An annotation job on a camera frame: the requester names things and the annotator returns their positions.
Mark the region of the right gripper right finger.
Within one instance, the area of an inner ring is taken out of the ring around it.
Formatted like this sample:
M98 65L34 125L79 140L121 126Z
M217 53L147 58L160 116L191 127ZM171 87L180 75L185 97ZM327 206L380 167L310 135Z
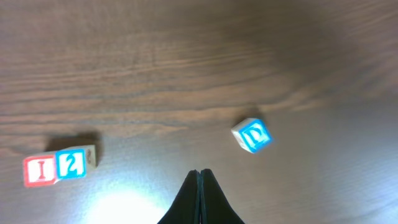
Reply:
M233 210L211 169L200 172L200 206L203 224L244 224Z

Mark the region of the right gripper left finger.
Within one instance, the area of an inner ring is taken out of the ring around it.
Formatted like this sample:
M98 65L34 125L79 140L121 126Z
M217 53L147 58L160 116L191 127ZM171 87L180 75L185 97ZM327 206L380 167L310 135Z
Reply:
M172 205L166 214L160 219L158 224L198 224L199 215L199 172L191 170Z

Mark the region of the blue number 2 block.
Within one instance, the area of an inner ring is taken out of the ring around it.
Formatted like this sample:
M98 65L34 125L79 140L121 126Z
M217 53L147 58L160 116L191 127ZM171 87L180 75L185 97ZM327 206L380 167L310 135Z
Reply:
M55 153L57 177L60 180L80 179L97 168L95 145L75 146Z

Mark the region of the red letter I block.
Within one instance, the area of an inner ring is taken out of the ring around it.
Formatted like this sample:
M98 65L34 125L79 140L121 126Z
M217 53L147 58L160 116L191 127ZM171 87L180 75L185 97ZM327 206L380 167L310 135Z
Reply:
M27 188L54 185L59 181L54 154L26 157L23 160L23 171L24 186Z

